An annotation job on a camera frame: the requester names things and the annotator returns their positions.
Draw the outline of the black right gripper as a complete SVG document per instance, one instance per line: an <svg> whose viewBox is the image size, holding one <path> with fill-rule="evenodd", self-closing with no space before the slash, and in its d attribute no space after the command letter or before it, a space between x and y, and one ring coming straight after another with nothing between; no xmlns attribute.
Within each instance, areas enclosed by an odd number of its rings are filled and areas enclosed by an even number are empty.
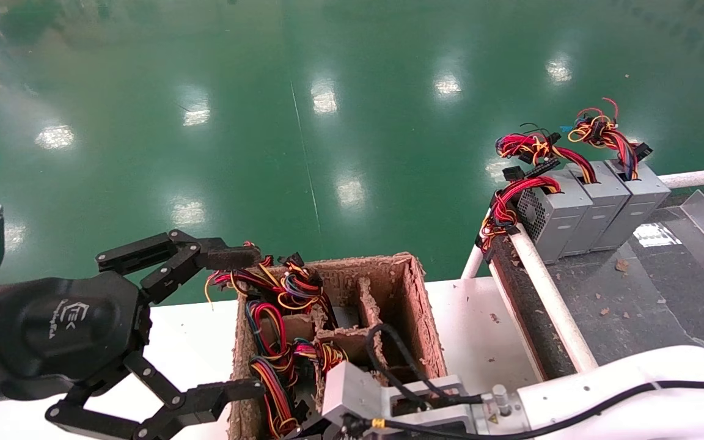
<svg viewBox="0 0 704 440"><path fill-rule="evenodd" d="M295 439L466 439L469 435L463 422L425 427L423 431L405 431L374 428L369 419L343 419L341 424L310 419L294 429Z"/></svg>

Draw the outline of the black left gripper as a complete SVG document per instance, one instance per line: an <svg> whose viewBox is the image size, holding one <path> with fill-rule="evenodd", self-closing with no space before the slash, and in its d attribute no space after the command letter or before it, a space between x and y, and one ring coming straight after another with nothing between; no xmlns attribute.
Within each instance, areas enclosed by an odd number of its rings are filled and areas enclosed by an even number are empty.
<svg viewBox="0 0 704 440"><path fill-rule="evenodd" d="M98 270L105 273L92 278L0 285L0 400L69 392L47 410L46 420L96 439L171 439L184 428L218 421L227 404L262 397L262 382L240 379L180 392L142 355L151 327L145 301L162 303L202 270L231 272L260 261L254 245L229 247L221 238L172 229L98 254ZM140 291L123 277L150 267ZM137 422L84 407L129 373L162 401L154 415Z"/></svg>

